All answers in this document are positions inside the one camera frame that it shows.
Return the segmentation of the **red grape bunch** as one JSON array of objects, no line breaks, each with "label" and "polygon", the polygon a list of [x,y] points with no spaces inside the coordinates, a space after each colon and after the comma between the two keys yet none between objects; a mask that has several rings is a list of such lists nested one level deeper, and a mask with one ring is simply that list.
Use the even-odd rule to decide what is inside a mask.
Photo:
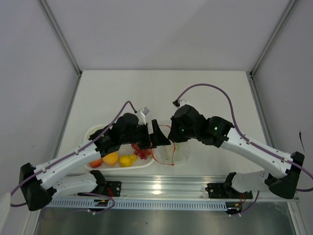
[{"label": "red grape bunch", "polygon": [[142,160],[148,159],[148,157],[151,155],[150,149],[140,149],[137,144],[131,144],[131,147],[134,151],[134,154],[138,156]]}]

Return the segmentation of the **orange fruit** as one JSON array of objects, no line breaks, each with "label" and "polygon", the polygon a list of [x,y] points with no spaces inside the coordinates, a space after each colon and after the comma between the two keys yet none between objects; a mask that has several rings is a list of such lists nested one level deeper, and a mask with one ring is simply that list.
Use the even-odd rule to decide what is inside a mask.
[{"label": "orange fruit", "polygon": [[112,152],[102,158],[104,164],[108,166],[115,166],[119,160],[118,152]]}]

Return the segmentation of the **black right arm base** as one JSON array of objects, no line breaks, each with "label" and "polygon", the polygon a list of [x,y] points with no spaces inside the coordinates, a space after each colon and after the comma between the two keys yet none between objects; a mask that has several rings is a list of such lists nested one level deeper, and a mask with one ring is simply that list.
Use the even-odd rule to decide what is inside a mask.
[{"label": "black right arm base", "polygon": [[228,216],[240,215],[243,211],[243,204],[247,199],[252,199],[252,192],[240,193],[232,187],[225,188],[223,183],[208,183],[205,187],[210,199],[235,199],[236,202],[226,202],[226,213]]}]

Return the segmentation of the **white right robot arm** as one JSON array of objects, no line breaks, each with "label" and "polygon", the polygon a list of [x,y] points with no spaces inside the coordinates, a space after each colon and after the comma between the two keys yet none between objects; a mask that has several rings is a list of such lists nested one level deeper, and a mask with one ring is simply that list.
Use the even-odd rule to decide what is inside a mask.
[{"label": "white right robot arm", "polygon": [[204,145],[238,154],[263,168],[252,173],[229,173],[225,182],[220,184],[221,192],[214,191],[211,184],[207,186],[209,197],[235,199],[246,194],[250,199],[252,191],[268,189],[281,198],[294,198],[303,154],[281,152],[249,139],[231,122],[217,116],[205,118],[186,102],[179,104],[175,101],[174,106],[177,110],[171,117],[169,140],[181,143],[195,139]]}]

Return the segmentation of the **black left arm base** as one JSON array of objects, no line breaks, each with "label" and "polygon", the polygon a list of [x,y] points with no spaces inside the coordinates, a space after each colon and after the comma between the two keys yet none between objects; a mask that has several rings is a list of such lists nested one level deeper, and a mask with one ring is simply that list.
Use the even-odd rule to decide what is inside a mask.
[{"label": "black left arm base", "polygon": [[[120,197],[121,188],[121,181],[108,181],[105,189],[100,194],[110,198]],[[105,209],[111,207],[112,204],[112,200],[103,197],[101,197],[100,199],[92,199],[91,208],[88,208],[88,210],[90,212],[102,212]]]}]

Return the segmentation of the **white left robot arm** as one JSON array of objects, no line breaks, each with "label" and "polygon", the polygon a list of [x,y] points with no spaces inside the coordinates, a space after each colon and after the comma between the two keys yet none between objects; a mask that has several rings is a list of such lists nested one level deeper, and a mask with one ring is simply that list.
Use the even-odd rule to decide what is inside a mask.
[{"label": "white left robot arm", "polygon": [[141,124],[136,115],[126,113],[90,135],[72,153],[37,166],[24,164],[20,168],[19,183],[28,209],[37,211],[52,199],[71,194],[105,195],[107,181],[99,170],[78,177],[68,174],[117,152],[122,145],[136,144],[143,150],[170,145],[155,119],[152,120],[152,130],[149,133],[147,124]]}]

